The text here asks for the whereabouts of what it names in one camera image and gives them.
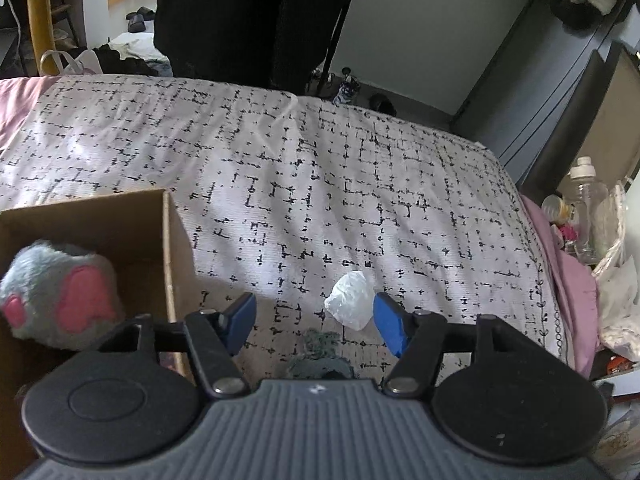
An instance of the white cable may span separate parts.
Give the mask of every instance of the white cable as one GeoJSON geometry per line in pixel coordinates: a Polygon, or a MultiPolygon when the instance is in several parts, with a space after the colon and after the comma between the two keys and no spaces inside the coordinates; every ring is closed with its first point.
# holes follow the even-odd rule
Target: white cable
{"type": "Polygon", "coordinates": [[[9,8],[11,9],[11,13],[14,16],[14,20],[16,25],[18,25],[18,58],[20,57],[20,42],[22,41],[22,26],[20,25],[20,20],[18,19],[18,15],[15,13],[14,4],[11,3],[11,0],[7,0],[9,4],[9,8]]]}

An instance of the white bottle cap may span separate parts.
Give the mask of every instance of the white bottle cap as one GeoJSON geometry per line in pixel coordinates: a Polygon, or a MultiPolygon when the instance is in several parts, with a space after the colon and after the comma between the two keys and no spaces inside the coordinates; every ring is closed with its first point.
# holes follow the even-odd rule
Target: white bottle cap
{"type": "Polygon", "coordinates": [[[571,178],[596,176],[596,169],[591,164],[590,156],[579,156],[577,164],[577,166],[574,166],[569,170],[569,176],[571,178]]]}

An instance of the gray fuzzy object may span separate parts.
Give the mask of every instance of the gray fuzzy object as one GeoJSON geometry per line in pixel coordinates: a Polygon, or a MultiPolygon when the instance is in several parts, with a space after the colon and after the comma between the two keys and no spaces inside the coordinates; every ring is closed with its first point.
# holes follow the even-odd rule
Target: gray fuzzy object
{"type": "MultiPolygon", "coordinates": [[[[22,300],[25,318],[21,326],[12,326],[14,337],[32,338],[53,348],[87,348],[96,338],[112,330],[124,319],[111,263],[99,254],[71,244],[54,245],[38,240],[21,249],[0,282],[0,308],[6,306],[12,296],[22,300]],[[65,279],[75,269],[87,266],[100,271],[115,316],[111,320],[89,316],[88,325],[82,332],[65,331],[56,322],[56,309],[62,300],[65,279]]],[[[87,311],[90,312],[91,309],[88,304],[87,311]]]]}

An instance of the cardboard box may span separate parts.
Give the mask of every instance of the cardboard box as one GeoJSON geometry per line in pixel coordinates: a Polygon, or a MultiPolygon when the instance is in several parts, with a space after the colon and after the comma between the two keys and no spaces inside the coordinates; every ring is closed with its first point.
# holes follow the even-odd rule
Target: cardboard box
{"type": "MultiPolygon", "coordinates": [[[[0,212],[2,275],[18,250],[39,239],[107,257],[127,317],[148,312],[174,321],[198,308],[191,242],[164,189],[0,212]]],[[[20,421],[20,389],[71,355],[15,339],[0,320],[0,480],[13,478],[36,459],[20,421]]]]}

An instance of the bedsheet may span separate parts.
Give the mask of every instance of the bedsheet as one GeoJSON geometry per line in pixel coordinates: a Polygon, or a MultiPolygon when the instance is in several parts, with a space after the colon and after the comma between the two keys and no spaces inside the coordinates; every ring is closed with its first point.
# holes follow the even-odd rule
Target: bedsheet
{"type": "MultiPolygon", "coordinates": [[[[278,91],[64,76],[0,158],[0,208],[149,186],[178,205],[201,307],[256,294],[237,358],[251,380],[281,376],[311,327],[339,332],[361,377],[388,372],[395,358],[373,322],[354,332],[322,308],[354,269],[409,311],[468,323],[495,314],[567,360],[540,241],[481,145],[278,91]]],[[[448,356],[442,375],[467,361],[448,356]]]]}

